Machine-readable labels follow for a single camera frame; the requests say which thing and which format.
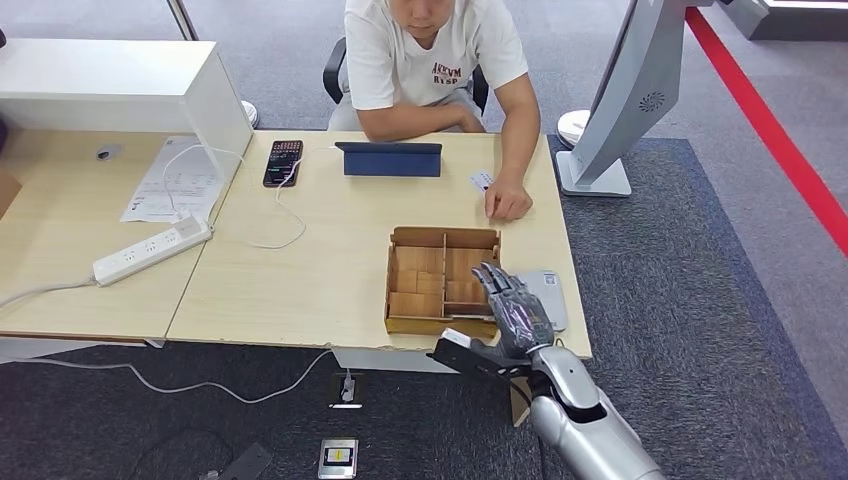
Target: red stripe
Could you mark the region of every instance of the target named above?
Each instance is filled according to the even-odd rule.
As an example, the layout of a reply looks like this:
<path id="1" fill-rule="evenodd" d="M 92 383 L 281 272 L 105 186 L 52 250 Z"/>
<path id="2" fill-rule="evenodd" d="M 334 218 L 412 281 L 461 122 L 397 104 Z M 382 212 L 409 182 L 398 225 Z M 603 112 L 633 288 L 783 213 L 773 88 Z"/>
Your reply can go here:
<path id="1" fill-rule="evenodd" d="M 780 126 L 701 12 L 695 7 L 687 8 L 686 22 L 757 135 L 842 253 L 848 256 L 848 216 L 839 201 Z"/>

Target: man's right hand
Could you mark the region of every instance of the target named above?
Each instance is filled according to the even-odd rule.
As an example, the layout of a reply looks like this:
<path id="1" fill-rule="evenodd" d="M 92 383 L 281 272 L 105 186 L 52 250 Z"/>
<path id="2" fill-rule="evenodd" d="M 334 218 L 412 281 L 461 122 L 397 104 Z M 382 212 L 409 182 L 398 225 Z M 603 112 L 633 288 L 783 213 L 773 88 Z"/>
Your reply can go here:
<path id="1" fill-rule="evenodd" d="M 462 110 L 459 123 L 457 123 L 460 130 L 465 133 L 486 133 L 486 129 L 483 128 L 483 124 L 480 123 L 480 120 L 477 119 L 476 115 L 471 113 L 471 110 L 468 110 L 461 105 L 457 105 L 457 108 Z"/>

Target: cardboard divider box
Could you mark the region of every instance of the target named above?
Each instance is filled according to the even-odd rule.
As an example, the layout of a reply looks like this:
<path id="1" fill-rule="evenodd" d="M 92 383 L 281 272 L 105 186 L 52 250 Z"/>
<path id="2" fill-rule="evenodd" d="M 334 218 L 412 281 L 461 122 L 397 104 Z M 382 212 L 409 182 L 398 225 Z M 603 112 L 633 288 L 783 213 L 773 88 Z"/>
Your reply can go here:
<path id="1" fill-rule="evenodd" d="M 0 219 L 12 205 L 12 201 L 21 190 L 21 184 L 10 174 L 0 170 Z"/>
<path id="2" fill-rule="evenodd" d="M 483 287 L 471 273 L 480 262 L 500 265 L 495 230 L 397 227 L 386 281 L 386 331 L 441 335 L 453 328 L 490 339 L 497 327 Z"/>

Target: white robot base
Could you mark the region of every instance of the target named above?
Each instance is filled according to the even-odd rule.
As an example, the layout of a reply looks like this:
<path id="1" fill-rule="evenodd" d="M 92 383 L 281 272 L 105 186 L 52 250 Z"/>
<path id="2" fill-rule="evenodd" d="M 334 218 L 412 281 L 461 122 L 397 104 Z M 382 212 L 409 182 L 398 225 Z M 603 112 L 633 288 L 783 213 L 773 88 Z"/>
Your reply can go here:
<path id="1" fill-rule="evenodd" d="M 632 191 L 630 182 L 627 180 L 627 173 L 624 172 L 624 165 L 622 165 L 620 158 L 588 185 L 578 185 L 575 182 L 573 172 L 577 171 L 577 167 L 574 163 L 575 158 L 571 152 L 557 152 L 556 173 L 564 194 L 595 197 L 630 196 Z"/>
<path id="2" fill-rule="evenodd" d="M 589 110 L 575 110 L 559 117 L 557 135 L 559 135 L 560 141 L 571 147 L 577 145 L 577 141 L 580 140 L 583 131 L 586 130 L 590 116 Z"/>

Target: electrical outlet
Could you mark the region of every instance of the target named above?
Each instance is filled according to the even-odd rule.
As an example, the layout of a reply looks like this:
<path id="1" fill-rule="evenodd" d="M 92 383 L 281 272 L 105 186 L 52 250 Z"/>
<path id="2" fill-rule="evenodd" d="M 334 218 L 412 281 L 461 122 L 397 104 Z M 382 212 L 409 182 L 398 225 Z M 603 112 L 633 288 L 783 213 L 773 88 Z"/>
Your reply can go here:
<path id="1" fill-rule="evenodd" d="M 186 217 L 162 233 L 94 262 L 94 278 L 105 287 L 210 238 L 212 229 L 206 222 Z"/>

